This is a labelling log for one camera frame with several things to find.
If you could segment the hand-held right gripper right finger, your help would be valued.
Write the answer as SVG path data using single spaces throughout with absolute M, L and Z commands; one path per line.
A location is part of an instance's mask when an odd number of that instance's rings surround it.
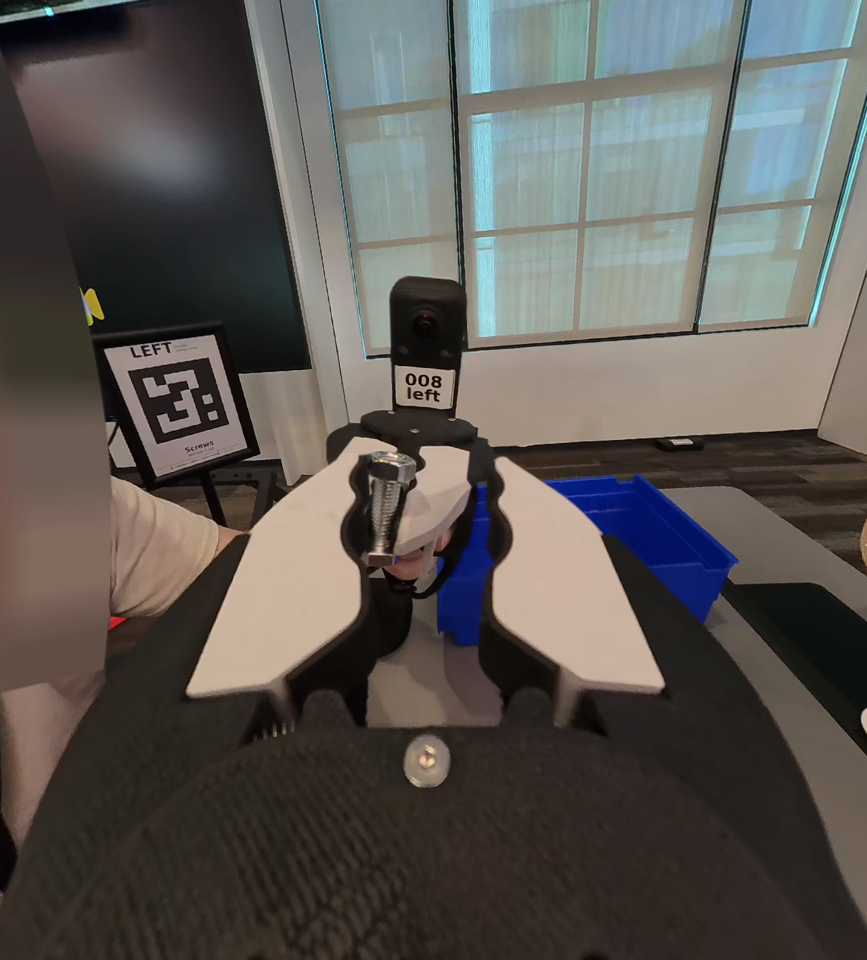
M 506 457 L 487 487 L 493 567 L 478 655 L 503 692 L 656 695 L 665 680 L 596 526 Z

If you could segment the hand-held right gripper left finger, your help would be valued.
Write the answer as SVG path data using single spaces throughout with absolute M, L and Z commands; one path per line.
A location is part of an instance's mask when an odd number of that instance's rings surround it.
M 293 698 L 298 671 L 351 628 L 364 570 L 342 540 L 361 452 L 345 452 L 253 528 L 187 684 L 194 700 L 262 691 Z

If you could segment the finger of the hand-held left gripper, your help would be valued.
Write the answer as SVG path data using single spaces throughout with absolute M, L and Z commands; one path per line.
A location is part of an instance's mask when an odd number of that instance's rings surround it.
M 435 544 L 466 508 L 471 494 L 470 452 L 455 446 L 422 446 L 424 466 L 407 493 L 394 545 L 397 558 Z

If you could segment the steel hex bolt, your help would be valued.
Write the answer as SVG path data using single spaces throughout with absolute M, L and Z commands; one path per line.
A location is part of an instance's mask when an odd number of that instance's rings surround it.
M 395 450 L 367 454 L 369 480 L 369 549 L 395 554 L 399 525 L 407 494 L 416 484 L 417 462 Z

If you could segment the blue plastic bin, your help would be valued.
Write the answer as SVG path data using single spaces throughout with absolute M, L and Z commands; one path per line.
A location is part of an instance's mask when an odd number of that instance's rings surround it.
M 642 476 L 547 481 L 599 531 L 624 544 L 704 623 L 738 559 Z M 487 486 L 477 488 L 472 533 L 456 569 L 437 593 L 437 630 L 456 646 L 479 641 L 488 553 Z

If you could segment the person's left hand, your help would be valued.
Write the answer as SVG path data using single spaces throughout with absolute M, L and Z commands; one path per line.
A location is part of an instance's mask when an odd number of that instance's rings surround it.
M 449 546 L 454 534 L 451 526 L 436 541 L 398 556 L 385 572 L 398 581 L 413 584 L 417 591 L 426 590 L 435 580 L 440 568 L 440 554 Z

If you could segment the black sign easel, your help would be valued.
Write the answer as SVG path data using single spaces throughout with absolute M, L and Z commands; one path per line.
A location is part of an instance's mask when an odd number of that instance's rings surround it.
M 212 462 L 206 474 L 190 473 L 152 486 L 152 494 L 218 524 L 247 532 L 288 492 L 282 462 L 264 454 Z

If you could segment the large grid window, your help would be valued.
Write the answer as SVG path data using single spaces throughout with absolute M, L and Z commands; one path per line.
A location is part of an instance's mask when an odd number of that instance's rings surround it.
M 364 354 L 811 328 L 867 136 L 867 1 L 315 2 Z

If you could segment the framed black-white marker sign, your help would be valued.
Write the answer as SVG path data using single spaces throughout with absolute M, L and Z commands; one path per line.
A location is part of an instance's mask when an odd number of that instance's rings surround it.
M 149 490 L 260 454 L 221 322 L 100 333 L 100 382 Z

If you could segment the black desk mat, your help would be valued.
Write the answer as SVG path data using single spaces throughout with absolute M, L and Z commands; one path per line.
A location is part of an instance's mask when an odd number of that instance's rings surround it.
M 811 582 L 727 581 L 722 593 L 867 756 L 867 621 Z

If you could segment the large dark screen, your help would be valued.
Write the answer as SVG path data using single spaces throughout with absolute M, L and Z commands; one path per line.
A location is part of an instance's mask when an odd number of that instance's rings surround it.
M 222 324 L 240 374 L 312 367 L 244 2 L 0 23 L 94 333 Z

